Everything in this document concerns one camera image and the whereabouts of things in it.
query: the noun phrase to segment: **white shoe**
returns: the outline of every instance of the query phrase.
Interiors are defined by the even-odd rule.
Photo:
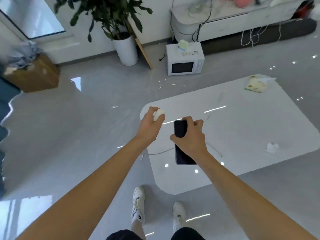
[[[144,190],[143,187],[140,186],[136,187],[133,192],[131,220],[133,222],[138,219],[143,225],[144,218]]]
[[[175,202],[172,209],[173,233],[184,227],[186,223],[186,211],[180,202]]]

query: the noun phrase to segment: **potted plant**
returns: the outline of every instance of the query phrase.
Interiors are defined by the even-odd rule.
[[[92,41],[91,31],[94,28],[94,22],[99,22],[104,34],[113,41],[121,63],[132,66],[138,62],[134,33],[128,17],[130,14],[138,30],[142,32],[142,24],[136,15],[138,12],[135,7],[152,14],[150,8],[141,6],[142,0],[56,0],[54,12],[57,14],[59,8],[65,4],[75,9],[75,3],[79,3],[79,7],[70,20],[71,26],[77,24],[80,14],[84,12],[89,15],[90,13],[92,22],[88,41]]]

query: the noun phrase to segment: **glass pane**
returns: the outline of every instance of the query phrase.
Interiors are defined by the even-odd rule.
[[[65,32],[44,0],[0,0],[0,11],[29,39]]]

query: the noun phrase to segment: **phone screen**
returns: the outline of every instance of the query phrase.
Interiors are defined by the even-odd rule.
[[[188,129],[188,122],[186,120],[176,120],[173,123],[174,134],[176,137],[184,137]],[[176,164],[177,165],[196,165],[196,162],[192,160],[186,153],[184,153],[177,145],[176,150]]]

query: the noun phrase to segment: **blue curtain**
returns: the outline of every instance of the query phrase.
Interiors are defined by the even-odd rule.
[[[4,80],[2,75],[3,68],[0,65],[0,122],[10,112],[9,102],[11,99],[20,93],[20,90],[14,85]],[[0,126],[0,142],[8,135],[8,131]],[[0,200],[5,193],[4,183],[2,181],[2,161],[5,153],[0,151]]]

